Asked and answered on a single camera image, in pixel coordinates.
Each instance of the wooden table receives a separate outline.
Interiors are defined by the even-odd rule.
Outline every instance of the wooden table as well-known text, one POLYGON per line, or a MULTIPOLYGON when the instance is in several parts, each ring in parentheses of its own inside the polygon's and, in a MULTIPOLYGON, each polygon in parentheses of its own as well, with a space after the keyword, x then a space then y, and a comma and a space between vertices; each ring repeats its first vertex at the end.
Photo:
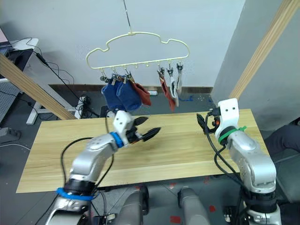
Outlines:
MULTIPOLYGON (((113 131, 112 121, 108 120, 110 130, 113 131)), ((239 126, 245 125, 245 132, 256 139, 263 151, 268 153, 250 109, 240 111, 239 126)), ((114 164, 101 186, 221 174, 214 164, 214 151, 197 123, 195 112, 150 115, 149 119, 138 127, 138 131, 145 133, 154 127, 161 127, 154 138, 119 149, 115 154, 114 164)), ((104 118, 42 122, 17 193, 53 191, 61 187, 62 149, 75 139, 105 133, 104 118)), ((221 147, 214 137, 212 139, 216 146, 221 147)), ((85 144, 86 141, 78 142, 66 152, 67 174, 72 161, 83 151, 85 144)), ((222 155, 238 170, 230 159, 228 150, 224 150, 222 155)), ((102 174, 109 163, 110 159, 107 160, 102 174)))

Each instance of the wooden pole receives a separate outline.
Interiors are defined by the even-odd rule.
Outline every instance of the wooden pole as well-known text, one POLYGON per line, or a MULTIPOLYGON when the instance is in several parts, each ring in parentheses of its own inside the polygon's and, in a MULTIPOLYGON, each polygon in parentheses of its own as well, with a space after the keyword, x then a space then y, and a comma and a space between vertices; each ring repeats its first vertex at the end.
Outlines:
POLYGON ((4 55, 0 54, 0 74, 11 83, 24 91, 32 99, 39 102, 46 109, 62 120, 76 119, 61 104, 45 92, 40 86, 34 83, 25 73, 15 66, 4 55))
POLYGON ((299 0, 283 0, 271 23, 270 29, 263 37, 251 60, 236 83, 229 98, 239 99, 252 77, 272 50, 280 35, 285 30, 292 16, 299 8, 299 0))

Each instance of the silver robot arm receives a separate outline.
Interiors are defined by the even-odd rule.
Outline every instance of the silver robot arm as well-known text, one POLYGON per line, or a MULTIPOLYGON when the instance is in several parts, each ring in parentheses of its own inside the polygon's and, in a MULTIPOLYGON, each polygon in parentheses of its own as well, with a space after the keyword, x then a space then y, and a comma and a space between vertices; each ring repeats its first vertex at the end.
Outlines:
POLYGON ((84 225, 87 218, 84 215, 90 207, 90 202, 97 189, 97 180, 102 168, 118 148, 127 147, 139 140, 147 141, 155 136, 160 127, 141 135, 136 126, 144 123, 148 118, 133 117, 118 111, 113 126, 116 132, 92 138, 85 150, 73 161, 69 180, 63 188, 58 188, 58 197, 54 202, 52 212, 46 225, 84 225))
MULTIPOLYGON (((239 107, 235 98, 220 101, 218 108, 209 112, 214 116, 213 129, 216 139, 226 145, 232 160, 240 169, 240 178, 246 187, 244 206, 250 225, 281 225, 280 209, 275 197, 276 168, 271 158, 263 153, 257 141, 238 128, 239 107)), ((205 122, 197 115, 205 132, 205 122)))

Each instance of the person's leg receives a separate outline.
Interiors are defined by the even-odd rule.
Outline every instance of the person's leg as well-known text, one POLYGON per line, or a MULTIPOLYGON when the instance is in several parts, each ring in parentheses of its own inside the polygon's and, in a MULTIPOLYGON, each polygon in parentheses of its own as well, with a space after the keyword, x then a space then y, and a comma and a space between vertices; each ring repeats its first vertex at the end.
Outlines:
POLYGON ((265 140, 265 144, 271 156, 285 149, 294 149, 300 153, 300 126, 281 127, 265 140))

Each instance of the blue ring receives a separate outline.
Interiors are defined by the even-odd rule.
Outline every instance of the blue ring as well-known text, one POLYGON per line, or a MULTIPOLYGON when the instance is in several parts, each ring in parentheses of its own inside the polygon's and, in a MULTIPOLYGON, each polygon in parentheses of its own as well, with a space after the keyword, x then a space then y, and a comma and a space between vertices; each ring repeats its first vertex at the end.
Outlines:
POLYGON ((63 188, 59 187, 56 190, 56 193, 59 194, 61 197, 75 199, 75 200, 83 200, 83 201, 92 201, 94 196, 90 195, 68 195, 67 192, 64 191, 63 188))
POLYGON ((115 132, 110 132, 110 134, 115 139, 118 148, 122 148, 124 146, 124 143, 121 140, 121 138, 119 137, 119 135, 117 133, 115 133, 115 132))

